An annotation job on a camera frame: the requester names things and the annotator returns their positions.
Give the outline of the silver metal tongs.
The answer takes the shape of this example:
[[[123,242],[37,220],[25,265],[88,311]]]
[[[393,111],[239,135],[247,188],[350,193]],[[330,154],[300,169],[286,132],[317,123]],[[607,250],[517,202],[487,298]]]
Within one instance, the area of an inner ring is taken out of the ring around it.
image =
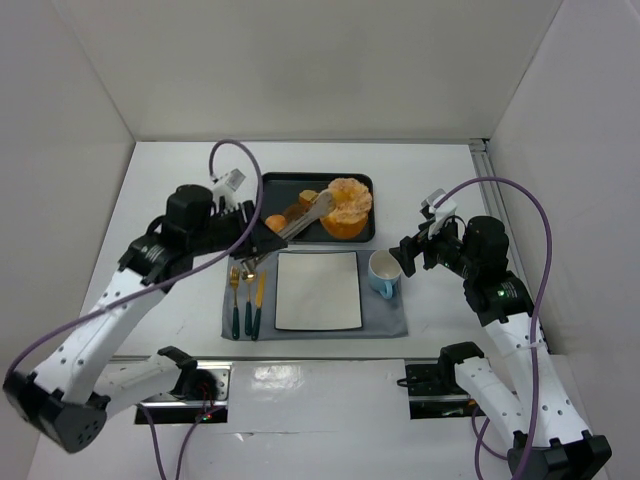
[[[335,201],[332,193],[329,190],[322,191],[304,214],[276,234],[278,240],[273,246],[270,246],[265,253],[255,254],[242,260],[240,265],[243,270],[246,272],[255,272],[258,266],[272,253],[286,248],[290,240],[294,239],[316,220],[329,215],[334,209]]]

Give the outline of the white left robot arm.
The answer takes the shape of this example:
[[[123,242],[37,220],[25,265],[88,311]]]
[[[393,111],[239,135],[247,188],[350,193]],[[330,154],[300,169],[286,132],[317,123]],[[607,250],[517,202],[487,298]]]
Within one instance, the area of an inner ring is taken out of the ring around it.
[[[120,258],[108,287],[73,332],[29,373],[10,367],[2,389],[18,414],[68,453],[87,448],[119,412],[154,395],[186,397],[206,380],[198,362],[174,346],[136,367],[105,368],[142,318],[211,253],[254,259],[286,246],[252,201],[217,211],[211,190],[182,185],[163,215]]]

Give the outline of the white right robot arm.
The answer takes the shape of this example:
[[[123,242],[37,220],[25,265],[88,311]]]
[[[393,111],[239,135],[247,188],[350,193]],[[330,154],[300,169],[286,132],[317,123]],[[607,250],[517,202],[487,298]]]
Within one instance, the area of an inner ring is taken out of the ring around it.
[[[422,256],[425,269],[441,265],[463,280],[466,301],[494,342],[513,382],[492,372],[473,342],[440,351],[445,384],[467,392],[506,443],[510,472],[520,479],[592,479],[611,458],[608,440],[592,433],[555,370],[540,328],[532,326],[534,304],[508,268],[509,239],[501,221],[472,218],[463,232],[453,218],[428,215],[419,231],[391,249],[407,275]]]

